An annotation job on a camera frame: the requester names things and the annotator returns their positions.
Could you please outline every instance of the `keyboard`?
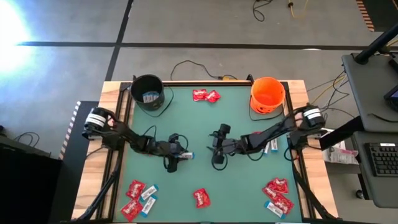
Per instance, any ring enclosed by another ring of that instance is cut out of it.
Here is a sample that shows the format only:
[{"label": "keyboard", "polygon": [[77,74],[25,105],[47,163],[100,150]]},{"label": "keyboard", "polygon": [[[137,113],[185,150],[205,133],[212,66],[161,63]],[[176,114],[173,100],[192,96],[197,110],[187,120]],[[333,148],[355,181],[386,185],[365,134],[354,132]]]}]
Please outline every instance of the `keyboard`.
[{"label": "keyboard", "polygon": [[398,177],[398,143],[366,143],[365,149],[376,177]]}]

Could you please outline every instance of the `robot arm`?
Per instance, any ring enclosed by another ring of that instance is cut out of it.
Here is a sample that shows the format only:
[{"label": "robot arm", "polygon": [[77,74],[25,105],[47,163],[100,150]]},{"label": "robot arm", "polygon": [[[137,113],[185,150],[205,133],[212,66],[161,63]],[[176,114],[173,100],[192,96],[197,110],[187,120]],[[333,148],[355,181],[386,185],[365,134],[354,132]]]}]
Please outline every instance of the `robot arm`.
[{"label": "robot arm", "polygon": [[172,134],[168,141],[156,141],[152,136],[138,135],[116,119],[112,111],[104,108],[93,108],[87,116],[84,127],[82,135],[87,139],[93,134],[103,138],[113,138],[116,141],[122,138],[137,153],[163,157],[167,172],[177,171],[178,162],[190,158],[187,156],[189,152],[178,141],[179,134]]},{"label": "robot arm", "polygon": [[215,164],[224,162],[225,154],[233,156],[235,154],[252,154],[264,149],[268,142],[283,135],[290,133],[289,147],[301,150],[308,144],[307,136],[317,133],[325,125],[325,120],[317,106],[306,105],[297,108],[293,114],[287,115],[281,122],[276,123],[269,129],[261,133],[245,134],[240,139],[227,139],[231,127],[221,124],[218,131],[214,131],[210,136],[215,137],[213,148],[209,147],[214,153]]}]

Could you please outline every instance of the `orange bucket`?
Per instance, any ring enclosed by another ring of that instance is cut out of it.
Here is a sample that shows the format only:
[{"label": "orange bucket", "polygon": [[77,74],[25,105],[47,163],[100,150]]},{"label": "orange bucket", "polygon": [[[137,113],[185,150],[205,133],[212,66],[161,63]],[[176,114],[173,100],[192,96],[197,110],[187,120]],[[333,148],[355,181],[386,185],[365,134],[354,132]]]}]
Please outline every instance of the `orange bucket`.
[{"label": "orange bucket", "polygon": [[275,78],[264,77],[251,87],[250,107],[259,114],[273,112],[285,100],[285,88]]}]

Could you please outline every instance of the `red candy wrapper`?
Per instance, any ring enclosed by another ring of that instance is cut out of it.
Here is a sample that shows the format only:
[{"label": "red candy wrapper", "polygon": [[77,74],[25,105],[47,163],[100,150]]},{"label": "red candy wrapper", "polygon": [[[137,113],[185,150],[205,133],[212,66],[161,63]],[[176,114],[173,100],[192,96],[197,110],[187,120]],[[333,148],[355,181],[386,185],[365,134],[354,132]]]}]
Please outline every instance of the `red candy wrapper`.
[{"label": "red candy wrapper", "polygon": [[193,90],[192,96],[194,101],[206,100],[207,90]]},{"label": "red candy wrapper", "polygon": [[275,200],[279,197],[279,196],[283,196],[280,193],[270,189],[269,187],[264,187],[262,189],[262,191],[264,192],[264,194],[266,194],[272,202],[275,202]]},{"label": "red candy wrapper", "polygon": [[275,199],[274,205],[284,211],[284,214],[289,214],[294,204],[282,194],[279,194]]},{"label": "red candy wrapper", "polygon": [[132,222],[142,210],[142,205],[137,200],[131,200],[125,205],[120,212],[129,222]]},{"label": "red candy wrapper", "polygon": [[206,100],[209,101],[210,103],[216,103],[218,99],[221,98],[221,95],[217,93],[216,90],[212,90],[207,96]]},{"label": "red candy wrapper", "polygon": [[126,196],[131,197],[131,199],[133,200],[138,200],[144,189],[144,183],[138,180],[133,180],[130,184],[129,190],[126,192]]},{"label": "red candy wrapper", "polygon": [[267,187],[269,187],[271,190],[274,190],[276,192],[282,193],[282,194],[287,194],[289,192],[289,187],[287,185],[287,179],[278,179],[277,177],[268,182]]},{"label": "red candy wrapper", "polygon": [[197,201],[197,208],[205,208],[211,205],[209,195],[207,194],[205,189],[196,190],[193,193],[193,197]]}]

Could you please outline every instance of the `gray concrete floor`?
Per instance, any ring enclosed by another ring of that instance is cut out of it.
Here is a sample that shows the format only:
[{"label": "gray concrete floor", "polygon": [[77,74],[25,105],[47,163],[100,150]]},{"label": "gray concrete floor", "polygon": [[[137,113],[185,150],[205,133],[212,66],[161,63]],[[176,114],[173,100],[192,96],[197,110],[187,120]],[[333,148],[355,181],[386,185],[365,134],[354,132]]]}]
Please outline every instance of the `gray concrete floor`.
[{"label": "gray concrete floor", "polygon": [[[25,131],[40,135],[38,148],[58,155],[73,107],[79,100],[99,100],[112,47],[7,47],[7,41],[115,42],[127,0],[0,1],[8,21],[0,37],[0,124],[10,137]],[[296,0],[297,13],[303,0]],[[235,44],[368,45],[380,33],[367,30],[355,0],[317,0],[307,17],[295,20],[287,1],[260,9],[265,22],[253,18],[249,0],[135,0],[124,42],[196,42]],[[193,60],[213,75],[245,78],[271,76],[302,79],[307,88],[335,78],[343,69],[339,50],[232,50],[122,48],[112,80],[153,73],[169,80],[173,66]],[[205,80],[197,66],[176,69],[175,80]],[[323,88],[308,93],[312,101]],[[343,91],[350,92],[349,85]],[[316,104],[324,105],[331,92]],[[353,115],[352,96],[334,105]],[[328,111],[328,128],[349,116]],[[359,188],[352,175],[330,174],[340,216],[352,221],[394,223],[395,210],[376,208],[353,197]]]}]

